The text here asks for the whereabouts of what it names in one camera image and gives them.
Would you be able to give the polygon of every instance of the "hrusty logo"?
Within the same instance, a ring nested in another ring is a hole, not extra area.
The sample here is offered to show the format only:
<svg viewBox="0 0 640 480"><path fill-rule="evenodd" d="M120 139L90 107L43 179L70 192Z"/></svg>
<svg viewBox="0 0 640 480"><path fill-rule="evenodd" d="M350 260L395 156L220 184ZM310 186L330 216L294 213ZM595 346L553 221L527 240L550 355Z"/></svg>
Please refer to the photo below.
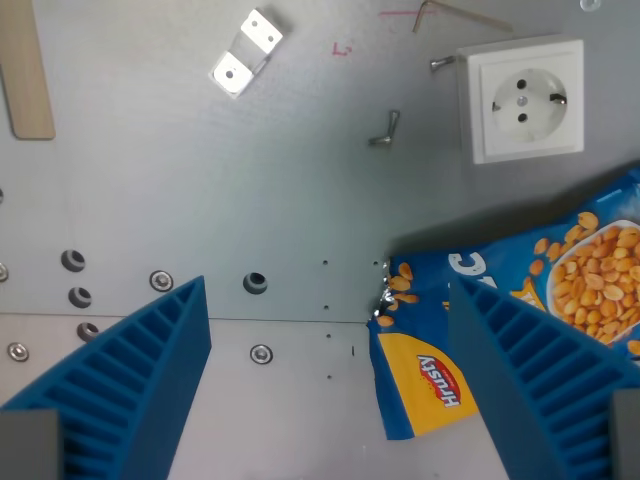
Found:
<svg viewBox="0 0 640 480"><path fill-rule="evenodd" d="M460 405L460 387L449 369L435 357L418 355L420 373L433 385L436 396L442 400L444 406L457 407Z"/></svg>

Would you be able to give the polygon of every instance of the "metal plate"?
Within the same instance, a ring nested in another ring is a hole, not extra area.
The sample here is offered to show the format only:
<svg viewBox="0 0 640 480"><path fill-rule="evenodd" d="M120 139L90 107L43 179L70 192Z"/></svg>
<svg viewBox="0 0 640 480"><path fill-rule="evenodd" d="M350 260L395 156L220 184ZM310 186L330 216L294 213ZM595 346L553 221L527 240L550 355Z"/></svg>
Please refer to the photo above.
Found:
<svg viewBox="0 0 640 480"><path fill-rule="evenodd" d="M26 363L0 355L0 404L83 345L82 321L104 330L116 319L0 316L0 337L31 351ZM363 325L214 320L211 332L171 480L507 480L480 415L385 439ZM258 343L273 362L249 358Z"/></svg>
<svg viewBox="0 0 640 480"><path fill-rule="evenodd" d="M248 0L34 3L58 135L19 142L0 115L5 312L77 314L67 292L83 287L83 313L126 315L156 298L148 277L162 269L176 284L204 275L213 317L364 321L381 287L373 262L398 245L640 152L633 0L592 14L577 1L456 2L518 36L585 40L586 152L487 168L461 159L455 69L432 75L429 60L502 32L434 11L414 35L414 1L278 0L285 40L232 100L207 74ZM369 148L391 109L394 145ZM81 273L60 265L70 248ZM243 289L250 272L265 294Z"/></svg>

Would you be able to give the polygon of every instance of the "blue ribbed plastic part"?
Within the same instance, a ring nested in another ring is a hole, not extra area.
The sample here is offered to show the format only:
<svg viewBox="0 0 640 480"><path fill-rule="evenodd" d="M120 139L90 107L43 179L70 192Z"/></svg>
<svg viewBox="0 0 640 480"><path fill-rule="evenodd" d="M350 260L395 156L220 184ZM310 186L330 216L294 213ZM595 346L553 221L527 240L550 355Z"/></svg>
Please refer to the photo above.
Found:
<svg viewBox="0 0 640 480"><path fill-rule="evenodd" d="M162 480L211 350L204 279L101 333L2 408L56 409L66 480Z"/></svg>
<svg viewBox="0 0 640 480"><path fill-rule="evenodd" d="M449 341L512 480L611 479L612 393L640 369L476 280L451 282Z"/></svg>

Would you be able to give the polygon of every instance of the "allen key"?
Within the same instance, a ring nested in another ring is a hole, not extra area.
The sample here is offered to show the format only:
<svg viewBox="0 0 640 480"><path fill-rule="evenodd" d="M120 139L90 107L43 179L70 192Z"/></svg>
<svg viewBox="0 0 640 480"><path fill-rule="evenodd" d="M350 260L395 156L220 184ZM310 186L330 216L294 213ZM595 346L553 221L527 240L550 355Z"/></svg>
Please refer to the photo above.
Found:
<svg viewBox="0 0 640 480"><path fill-rule="evenodd" d="M484 23L485 25L489 25L490 27L497 28L498 30L503 30L505 32L513 32L513 26L505 22L503 20L498 20L497 18L487 17L486 15L481 15L479 13L470 12L469 10L464 10L462 8L454 7L447 3L440 2L439 0L425 0L420 5L420 10L418 10L418 16L416 17L416 23L413 25L413 33L418 33L420 29L420 24L422 23L422 17L424 16L424 11L429 5L435 5L436 7L440 7L443 10L448 11L454 15L457 15L462 18L466 18L468 20L472 20L478 23Z"/></svg>
<svg viewBox="0 0 640 480"><path fill-rule="evenodd" d="M396 127L398 126L398 120L400 119L400 112L397 110L391 110L389 112L389 128L387 134L384 137L374 137L369 139L369 145L377 147L380 145L391 145L393 142L393 135L396 133Z"/></svg>

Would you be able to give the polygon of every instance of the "snack bag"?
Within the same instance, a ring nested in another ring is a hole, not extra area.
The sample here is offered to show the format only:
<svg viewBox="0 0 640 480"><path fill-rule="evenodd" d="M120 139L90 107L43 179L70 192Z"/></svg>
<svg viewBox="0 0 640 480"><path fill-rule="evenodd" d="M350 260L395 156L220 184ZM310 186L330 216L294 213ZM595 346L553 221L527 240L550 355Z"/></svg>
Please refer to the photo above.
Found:
<svg viewBox="0 0 640 480"><path fill-rule="evenodd" d="M640 169L560 223L474 248L399 255L369 322L376 394L389 439L477 412L447 341L448 284L464 275L640 358Z"/></svg>

